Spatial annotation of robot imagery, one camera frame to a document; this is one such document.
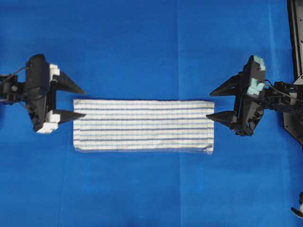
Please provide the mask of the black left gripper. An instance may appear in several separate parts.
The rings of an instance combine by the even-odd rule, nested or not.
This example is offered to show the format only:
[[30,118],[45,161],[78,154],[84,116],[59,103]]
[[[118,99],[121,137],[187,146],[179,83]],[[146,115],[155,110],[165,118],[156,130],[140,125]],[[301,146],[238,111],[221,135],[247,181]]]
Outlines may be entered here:
[[[85,91],[70,79],[63,71],[59,75],[53,74],[52,81],[55,91],[66,91],[84,95]],[[58,128],[57,122],[49,122],[46,108],[47,94],[50,92],[50,64],[43,54],[32,56],[27,62],[25,81],[26,109],[33,124],[33,130],[40,134],[50,134]],[[53,114],[60,116],[59,123],[75,121],[85,117],[83,113],[67,110],[53,110]]]

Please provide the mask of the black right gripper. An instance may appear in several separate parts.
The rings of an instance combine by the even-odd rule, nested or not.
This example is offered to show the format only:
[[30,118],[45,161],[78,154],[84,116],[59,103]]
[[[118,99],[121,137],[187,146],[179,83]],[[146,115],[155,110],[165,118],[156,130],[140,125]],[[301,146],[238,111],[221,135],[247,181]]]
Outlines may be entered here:
[[230,77],[210,93],[210,96],[236,96],[234,111],[207,114],[209,120],[232,125],[237,136],[252,136],[263,117],[264,108],[258,103],[264,97],[266,66],[261,57],[252,55],[242,71]]

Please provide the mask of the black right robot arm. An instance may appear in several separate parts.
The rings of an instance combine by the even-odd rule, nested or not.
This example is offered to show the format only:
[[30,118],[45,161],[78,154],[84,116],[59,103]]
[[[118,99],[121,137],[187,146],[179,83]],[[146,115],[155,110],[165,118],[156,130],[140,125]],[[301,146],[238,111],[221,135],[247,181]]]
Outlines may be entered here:
[[234,96],[233,110],[208,114],[207,118],[227,126],[238,136],[252,136],[266,109],[302,116],[302,85],[282,81],[271,84],[265,76],[264,60],[250,56],[242,71],[210,93]]

